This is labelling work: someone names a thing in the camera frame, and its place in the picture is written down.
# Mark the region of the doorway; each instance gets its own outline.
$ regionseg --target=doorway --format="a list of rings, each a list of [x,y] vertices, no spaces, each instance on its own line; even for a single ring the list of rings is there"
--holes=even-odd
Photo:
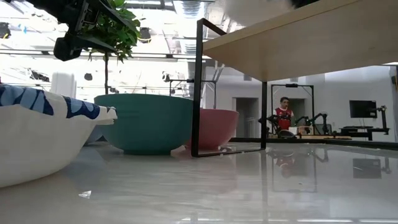
[[[294,114],[294,120],[292,121],[293,123],[295,123],[295,121],[299,118],[301,118],[302,116],[309,116],[311,117],[310,114],[305,114],[305,100],[306,99],[289,99],[289,109],[291,109],[293,111]]]
[[[237,138],[259,137],[259,99],[258,98],[233,98],[234,109],[239,113]]]

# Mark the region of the man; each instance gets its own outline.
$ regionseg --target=man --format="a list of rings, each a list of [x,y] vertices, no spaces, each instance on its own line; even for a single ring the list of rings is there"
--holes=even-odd
[[[281,130],[289,130],[294,114],[289,109],[289,99],[287,97],[284,96],[280,99],[280,107],[273,111],[273,115],[279,117],[278,124]]]

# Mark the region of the shelf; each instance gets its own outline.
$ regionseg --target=shelf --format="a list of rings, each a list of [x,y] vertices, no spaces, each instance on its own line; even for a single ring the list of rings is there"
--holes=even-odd
[[[203,43],[203,54],[267,82],[398,59],[397,0],[321,0]]]

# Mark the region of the desk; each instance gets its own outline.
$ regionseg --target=desk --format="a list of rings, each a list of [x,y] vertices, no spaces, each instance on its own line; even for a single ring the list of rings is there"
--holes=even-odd
[[[209,40],[203,53],[263,82],[395,62],[397,10],[397,0],[322,0]]]
[[[351,136],[324,136],[324,135],[301,135],[297,136],[298,139],[339,139],[339,140],[352,140]]]
[[[367,138],[369,141],[373,141],[373,133],[386,133],[388,134],[389,128],[360,128],[360,127],[350,127],[341,128],[341,134],[351,136],[353,138]]]

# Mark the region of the metal rod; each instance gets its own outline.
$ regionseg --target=metal rod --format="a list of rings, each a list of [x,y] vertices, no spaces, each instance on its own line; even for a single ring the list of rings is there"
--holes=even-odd
[[[192,157],[199,157],[199,125],[200,125],[200,100],[201,100],[200,93],[201,93],[204,21],[205,19],[200,19],[197,22],[197,50],[196,50],[196,59],[195,59],[195,82],[193,84],[193,106],[192,106],[192,138],[191,138]]]
[[[311,88],[311,100],[312,100],[312,117],[315,117],[315,99],[313,96],[313,86],[310,86]]]
[[[217,77],[216,77],[216,80],[215,80],[216,82],[218,82],[218,79],[220,78],[220,75],[223,72],[224,68],[225,68],[225,64],[222,64],[220,69],[218,70],[218,74],[217,74]]]
[[[275,85],[271,85],[271,115],[274,114],[274,86]],[[275,128],[274,123],[272,123],[271,124],[271,133],[274,133],[274,128]]]
[[[214,106],[213,109],[217,109],[217,83],[214,83]]]
[[[217,71],[218,71],[218,61],[215,62],[214,74],[213,74],[213,78],[211,80],[215,80],[216,79]]]
[[[303,88],[304,91],[306,91],[310,96],[312,96],[312,94],[306,89],[304,88],[305,86],[301,86],[301,88]]]
[[[261,95],[261,117],[263,122],[261,123],[261,149],[267,147],[267,97],[268,97],[268,83],[262,83],[262,95]]]
[[[214,88],[210,85],[210,83],[206,83],[206,86],[207,86],[211,91],[214,92]]]
[[[202,25],[207,26],[209,29],[212,31],[216,32],[218,35],[225,35],[226,32],[220,29],[218,26],[212,24],[210,21],[207,19],[201,19],[202,20]]]
[[[169,96],[172,96],[172,80],[169,81]]]
[[[15,85],[15,86],[26,86],[26,87],[30,87],[30,86],[39,86],[39,87],[51,87],[51,83],[3,83],[3,84],[7,84],[7,85]],[[125,89],[168,89],[169,87],[165,87],[165,86],[111,86],[114,88],[125,88]],[[104,88],[104,86],[77,86],[76,88]]]

